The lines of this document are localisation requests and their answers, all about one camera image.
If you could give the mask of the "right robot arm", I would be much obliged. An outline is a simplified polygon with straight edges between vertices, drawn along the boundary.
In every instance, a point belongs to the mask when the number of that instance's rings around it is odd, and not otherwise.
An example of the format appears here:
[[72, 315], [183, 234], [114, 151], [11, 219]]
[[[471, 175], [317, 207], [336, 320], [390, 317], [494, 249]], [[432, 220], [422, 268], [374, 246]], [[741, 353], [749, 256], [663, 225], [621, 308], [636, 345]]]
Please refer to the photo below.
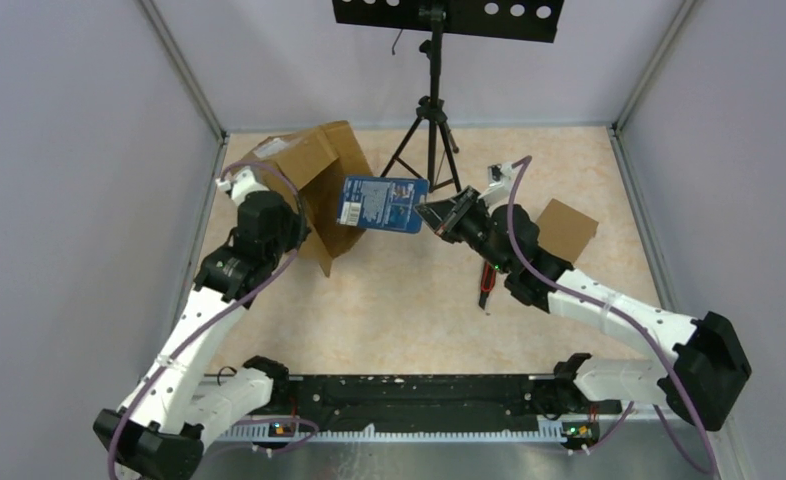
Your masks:
[[576, 354], [555, 385], [558, 404], [581, 412], [593, 401], [665, 405], [691, 425], [722, 429], [753, 369], [726, 316], [680, 314], [626, 296], [545, 249], [526, 210], [489, 208], [471, 187], [416, 205], [441, 240], [464, 243], [504, 275], [525, 306], [579, 321], [645, 355], [645, 360], [596, 360]]

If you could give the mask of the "large cardboard box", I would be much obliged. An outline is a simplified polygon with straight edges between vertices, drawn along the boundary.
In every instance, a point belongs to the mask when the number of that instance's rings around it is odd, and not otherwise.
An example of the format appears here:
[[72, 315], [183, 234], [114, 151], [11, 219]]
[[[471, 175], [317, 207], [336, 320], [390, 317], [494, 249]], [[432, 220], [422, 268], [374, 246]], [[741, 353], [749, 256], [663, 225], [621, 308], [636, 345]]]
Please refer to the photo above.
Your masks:
[[334, 260], [364, 234], [362, 228], [340, 222], [346, 180], [372, 174], [350, 123], [340, 120], [269, 136], [241, 159], [273, 167], [296, 187], [311, 229], [299, 257], [317, 262], [330, 277]]

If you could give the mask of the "blue blister pack item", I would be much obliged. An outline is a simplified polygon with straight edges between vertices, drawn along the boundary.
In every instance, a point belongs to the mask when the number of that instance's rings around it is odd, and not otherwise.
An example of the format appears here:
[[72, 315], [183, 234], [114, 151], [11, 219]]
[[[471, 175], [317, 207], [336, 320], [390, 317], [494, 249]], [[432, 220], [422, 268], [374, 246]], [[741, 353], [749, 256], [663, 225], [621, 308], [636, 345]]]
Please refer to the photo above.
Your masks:
[[335, 219], [344, 226], [417, 234], [423, 223], [415, 207], [426, 200], [428, 189], [425, 179], [348, 175]]

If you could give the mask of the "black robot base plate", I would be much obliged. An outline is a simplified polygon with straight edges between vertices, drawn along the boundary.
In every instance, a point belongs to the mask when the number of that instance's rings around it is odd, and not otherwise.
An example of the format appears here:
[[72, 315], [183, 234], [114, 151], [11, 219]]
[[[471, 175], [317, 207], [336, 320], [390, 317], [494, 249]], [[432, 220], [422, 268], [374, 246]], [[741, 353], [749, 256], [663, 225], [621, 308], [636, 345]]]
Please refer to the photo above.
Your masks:
[[623, 411], [592, 402], [567, 379], [536, 374], [303, 375], [276, 383], [252, 416], [298, 417], [323, 433], [535, 432], [548, 420]]

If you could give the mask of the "black perforated plate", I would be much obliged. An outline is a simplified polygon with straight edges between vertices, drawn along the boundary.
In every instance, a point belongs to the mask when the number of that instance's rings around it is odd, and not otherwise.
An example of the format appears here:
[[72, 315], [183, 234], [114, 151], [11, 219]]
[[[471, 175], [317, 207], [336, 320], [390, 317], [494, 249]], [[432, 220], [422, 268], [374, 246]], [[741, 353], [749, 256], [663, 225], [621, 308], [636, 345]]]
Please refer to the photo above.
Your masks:
[[340, 24], [430, 31], [435, 19], [448, 34], [552, 43], [564, 2], [333, 1]]

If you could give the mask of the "small cardboard box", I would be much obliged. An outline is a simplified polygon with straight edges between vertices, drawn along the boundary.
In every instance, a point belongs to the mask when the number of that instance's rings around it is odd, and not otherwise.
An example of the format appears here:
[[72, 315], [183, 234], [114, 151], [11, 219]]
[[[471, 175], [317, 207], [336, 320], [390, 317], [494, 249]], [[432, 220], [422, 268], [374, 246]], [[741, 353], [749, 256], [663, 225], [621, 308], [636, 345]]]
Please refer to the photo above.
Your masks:
[[550, 254], [576, 263], [595, 237], [599, 222], [558, 199], [551, 199], [536, 224], [539, 245]]

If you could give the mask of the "red black utility knife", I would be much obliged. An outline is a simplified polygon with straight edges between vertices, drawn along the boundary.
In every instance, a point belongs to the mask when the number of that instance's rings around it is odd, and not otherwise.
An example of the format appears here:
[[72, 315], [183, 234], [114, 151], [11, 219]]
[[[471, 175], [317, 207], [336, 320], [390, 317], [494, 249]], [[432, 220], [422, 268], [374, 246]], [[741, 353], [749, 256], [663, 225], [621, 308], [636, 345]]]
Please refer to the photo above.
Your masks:
[[481, 279], [479, 283], [478, 306], [481, 310], [487, 311], [487, 303], [492, 293], [496, 281], [496, 269], [490, 262], [485, 261], [482, 266]]

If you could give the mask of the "black tripod stand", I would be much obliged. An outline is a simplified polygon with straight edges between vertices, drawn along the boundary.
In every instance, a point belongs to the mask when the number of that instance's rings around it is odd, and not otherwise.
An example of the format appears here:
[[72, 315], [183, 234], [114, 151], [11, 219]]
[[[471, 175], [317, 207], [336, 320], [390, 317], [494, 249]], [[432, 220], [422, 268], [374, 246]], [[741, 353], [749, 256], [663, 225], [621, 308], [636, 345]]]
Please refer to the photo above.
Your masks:
[[[429, 183], [429, 192], [435, 192], [441, 188], [453, 185], [457, 192], [462, 190], [458, 169], [456, 166], [455, 155], [459, 152], [457, 143], [454, 141], [448, 116], [444, 111], [445, 101], [440, 98], [440, 77], [442, 71], [442, 40], [447, 24], [448, 1], [430, 1], [428, 6], [422, 8], [419, 17], [425, 19], [430, 27], [431, 37], [425, 40], [419, 47], [429, 60], [429, 94], [418, 101], [415, 109], [416, 118], [404, 138], [391, 155], [380, 176], [387, 177], [395, 164], [401, 165], [415, 178], [426, 179]], [[405, 147], [412, 139], [418, 127], [423, 123], [428, 123], [428, 149], [427, 149], [427, 175], [419, 174], [405, 160], [401, 158]], [[437, 160], [437, 143], [442, 141], [443, 157], [448, 161], [450, 178], [440, 181], [439, 172], [441, 168], [437, 165], [443, 160]]]

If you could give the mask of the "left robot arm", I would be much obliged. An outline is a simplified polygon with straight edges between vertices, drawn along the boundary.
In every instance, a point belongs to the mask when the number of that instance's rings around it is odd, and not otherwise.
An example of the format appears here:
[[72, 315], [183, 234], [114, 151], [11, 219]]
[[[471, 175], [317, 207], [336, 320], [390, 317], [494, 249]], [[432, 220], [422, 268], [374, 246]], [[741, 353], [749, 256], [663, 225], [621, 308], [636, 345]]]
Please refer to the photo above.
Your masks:
[[298, 194], [252, 191], [237, 214], [226, 242], [202, 262], [152, 365], [118, 407], [101, 410], [94, 421], [111, 479], [189, 479], [208, 448], [244, 416], [288, 404], [287, 383], [254, 367], [196, 394], [230, 330], [297, 258], [310, 232]]

